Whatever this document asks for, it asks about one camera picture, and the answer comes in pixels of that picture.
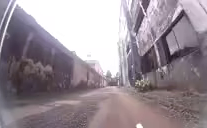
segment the overcast sky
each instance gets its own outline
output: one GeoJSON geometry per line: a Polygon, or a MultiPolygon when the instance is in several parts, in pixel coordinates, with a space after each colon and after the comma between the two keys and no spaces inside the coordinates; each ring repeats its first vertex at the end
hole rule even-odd
{"type": "Polygon", "coordinates": [[[98,60],[104,72],[116,74],[120,0],[18,0],[18,4],[69,50],[83,60],[98,60]]]}

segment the facade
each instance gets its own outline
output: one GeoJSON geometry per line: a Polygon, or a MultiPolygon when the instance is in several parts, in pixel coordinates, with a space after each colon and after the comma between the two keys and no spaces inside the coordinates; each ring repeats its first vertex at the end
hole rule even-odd
{"type": "MultiPolygon", "coordinates": [[[[69,51],[19,6],[13,13],[3,44],[0,81],[4,86],[9,85],[8,61],[12,56],[18,61],[27,58],[43,66],[50,65],[54,72],[52,86],[57,89],[100,87],[103,79],[99,72],[69,51]]],[[[39,88],[31,82],[26,86],[24,91],[39,88]]]]}
{"type": "Polygon", "coordinates": [[[125,62],[127,66],[123,66],[121,70],[126,71],[127,79],[130,85],[134,86],[137,79],[141,79],[141,57],[138,50],[137,33],[144,14],[140,7],[139,0],[121,0],[120,10],[120,43],[124,52],[125,62]]]}
{"type": "Polygon", "coordinates": [[[207,0],[132,2],[131,15],[142,17],[134,20],[142,76],[161,88],[207,91],[207,0]]]}
{"type": "Polygon", "coordinates": [[[127,61],[127,19],[123,11],[123,6],[120,8],[120,18],[119,18],[119,42],[118,42],[118,52],[119,52],[119,67],[120,67],[120,85],[129,86],[128,78],[128,61],[127,61]]]}
{"type": "Polygon", "coordinates": [[[103,73],[100,63],[97,60],[86,60],[86,63],[100,75],[99,76],[100,86],[101,87],[107,86],[107,81],[104,77],[104,73],[103,73]]]}

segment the window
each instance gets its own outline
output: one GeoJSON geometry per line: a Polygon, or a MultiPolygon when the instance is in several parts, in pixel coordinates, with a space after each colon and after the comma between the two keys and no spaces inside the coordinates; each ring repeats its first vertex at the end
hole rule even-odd
{"type": "Polygon", "coordinates": [[[184,13],[169,29],[164,41],[168,45],[171,61],[197,49],[199,43],[196,32],[184,13]]]}
{"type": "Polygon", "coordinates": [[[154,46],[142,58],[142,72],[143,74],[151,72],[158,68],[157,56],[154,46]]]}
{"type": "Polygon", "coordinates": [[[150,0],[142,0],[142,6],[143,6],[145,12],[146,12],[149,4],[150,4],[150,0]]]}
{"type": "Polygon", "coordinates": [[[167,43],[164,43],[164,41],[160,39],[156,42],[156,46],[159,54],[160,66],[164,66],[168,64],[170,54],[169,54],[169,48],[167,43]]]}

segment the broken window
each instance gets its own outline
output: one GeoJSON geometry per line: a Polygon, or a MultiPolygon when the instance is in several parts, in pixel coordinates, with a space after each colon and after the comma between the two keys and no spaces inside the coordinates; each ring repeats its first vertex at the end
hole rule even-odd
{"type": "Polygon", "coordinates": [[[144,13],[146,13],[147,11],[147,8],[150,4],[150,0],[143,0],[141,2],[138,2],[136,3],[137,7],[135,9],[133,9],[133,12],[132,12],[132,15],[134,16],[134,32],[137,33],[141,24],[142,24],[142,21],[144,19],[144,13]]]}
{"type": "Polygon", "coordinates": [[[178,22],[169,29],[164,40],[167,42],[171,61],[197,49],[199,43],[196,32],[185,15],[182,15],[178,22]]]}
{"type": "Polygon", "coordinates": [[[157,56],[154,46],[142,58],[143,74],[156,70],[158,68],[157,56]]]}
{"type": "Polygon", "coordinates": [[[168,44],[163,43],[163,42],[164,41],[162,39],[159,39],[156,42],[160,66],[165,66],[166,64],[168,64],[169,63],[169,56],[170,56],[168,44]]]}

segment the dirt road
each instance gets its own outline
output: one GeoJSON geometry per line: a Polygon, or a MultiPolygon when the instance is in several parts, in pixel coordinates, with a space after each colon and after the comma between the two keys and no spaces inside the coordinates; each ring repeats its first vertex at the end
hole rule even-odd
{"type": "Polygon", "coordinates": [[[144,128],[183,127],[166,118],[160,109],[136,100],[117,87],[25,105],[15,108],[11,114],[17,115],[6,124],[12,128],[135,128],[138,123],[144,128]]]}

